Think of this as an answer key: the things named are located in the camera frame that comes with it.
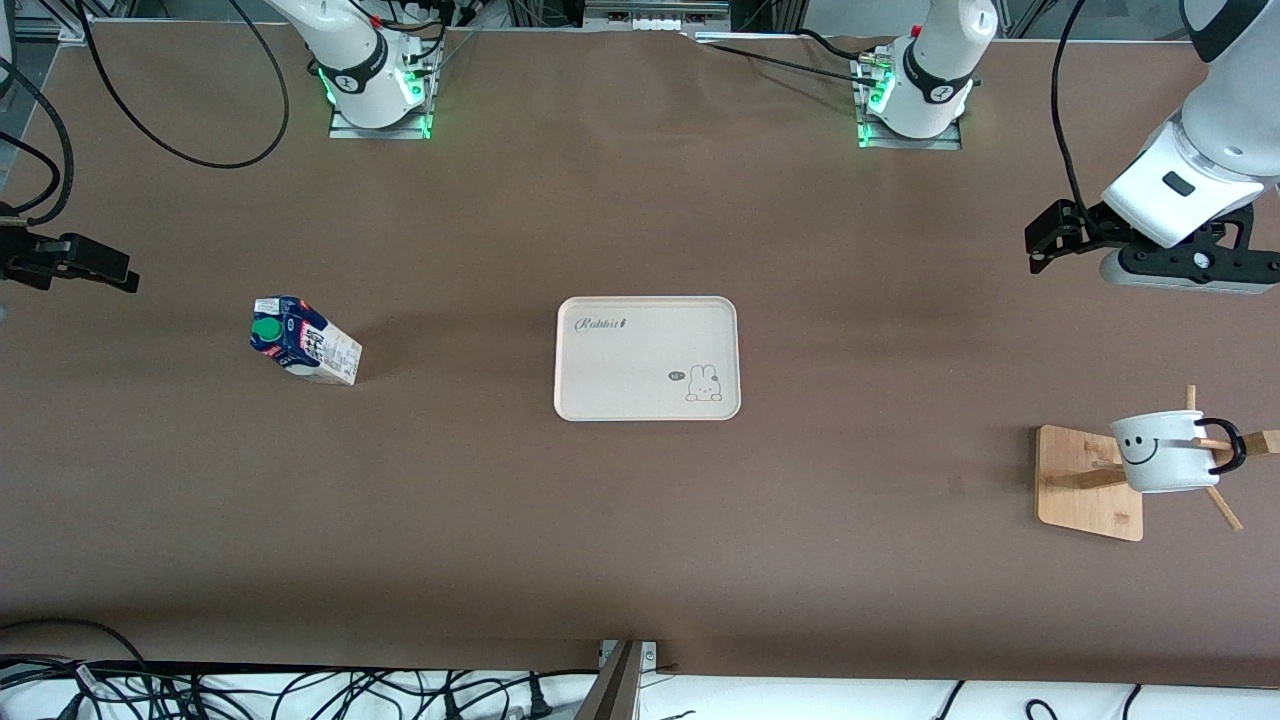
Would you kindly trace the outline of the white smiley cup black handle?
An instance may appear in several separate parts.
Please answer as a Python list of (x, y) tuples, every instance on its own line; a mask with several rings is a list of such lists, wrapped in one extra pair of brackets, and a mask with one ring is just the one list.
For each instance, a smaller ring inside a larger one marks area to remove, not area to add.
[[(1196, 445), (1210, 427), (1226, 436), (1226, 457)], [(1148, 413), (1110, 424), (1128, 484), (1144, 495), (1164, 495), (1215, 487), (1220, 477), (1240, 469), (1248, 459), (1235, 424), (1198, 410)]]

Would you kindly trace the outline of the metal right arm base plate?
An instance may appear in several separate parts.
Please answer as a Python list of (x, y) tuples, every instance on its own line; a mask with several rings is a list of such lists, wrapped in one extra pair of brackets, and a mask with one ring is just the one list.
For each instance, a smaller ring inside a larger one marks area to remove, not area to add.
[(333, 106), (333, 138), (419, 140), (431, 136), (440, 50), (412, 35), (384, 32), (362, 64), (319, 76)]

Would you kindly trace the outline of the wooden mug tree stand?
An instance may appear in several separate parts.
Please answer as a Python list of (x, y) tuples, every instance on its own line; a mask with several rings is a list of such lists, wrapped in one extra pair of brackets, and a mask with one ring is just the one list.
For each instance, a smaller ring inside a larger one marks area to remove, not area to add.
[[(1202, 411), (1197, 406), (1194, 384), (1187, 386), (1185, 406), (1178, 410)], [(1210, 427), (1207, 432), (1210, 437), (1198, 439), (1196, 445), (1212, 448), (1217, 459), (1224, 460), (1226, 436), (1217, 427)], [(1280, 457), (1280, 429), (1240, 433), (1248, 450), (1245, 462)], [(1143, 539), (1143, 498), (1147, 495), (1128, 484), (1111, 430), (1101, 434), (1042, 425), (1034, 432), (1033, 459), (1036, 518), (1039, 521), (1115, 541)], [(1243, 530), (1243, 523), (1222, 497), (1219, 483), (1208, 489), (1185, 492), (1207, 495), (1225, 523), (1234, 532)]]

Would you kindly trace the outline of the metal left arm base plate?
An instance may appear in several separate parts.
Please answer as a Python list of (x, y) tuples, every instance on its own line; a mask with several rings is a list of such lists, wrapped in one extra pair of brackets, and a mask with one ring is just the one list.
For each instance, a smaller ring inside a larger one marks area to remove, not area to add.
[(899, 82), (890, 69), (887, 56), (861, 53), (849, 63), (855, 79), (872, 79), (873, 85), (854, 83), (855, 119), (858, 124), (858, 145), (863, 149), (910, 149), (952, 151), (963, 147), (963, 133), (959, 115), (952, 115), (946, 128), (928, 138), (913, 138), (892, 129), (883, 117), (874, 113), (897, 88)]

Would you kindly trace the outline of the beige rabbit print tray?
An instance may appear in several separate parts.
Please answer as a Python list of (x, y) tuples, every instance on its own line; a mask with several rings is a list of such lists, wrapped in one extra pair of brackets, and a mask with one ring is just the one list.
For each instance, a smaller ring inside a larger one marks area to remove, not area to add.
[(742, 404), (735, 305), (721, 296), (564, 300), (553, 405), (567, 421), (724, 421)]

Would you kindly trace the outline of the blue white milk carton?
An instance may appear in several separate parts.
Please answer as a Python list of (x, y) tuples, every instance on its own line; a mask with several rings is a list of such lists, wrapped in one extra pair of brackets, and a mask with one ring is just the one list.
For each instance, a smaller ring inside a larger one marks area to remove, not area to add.
[(292, 375), (355, 386), (364, 347), (312, 305), (289, 295), (253, 302), (250, 343)]

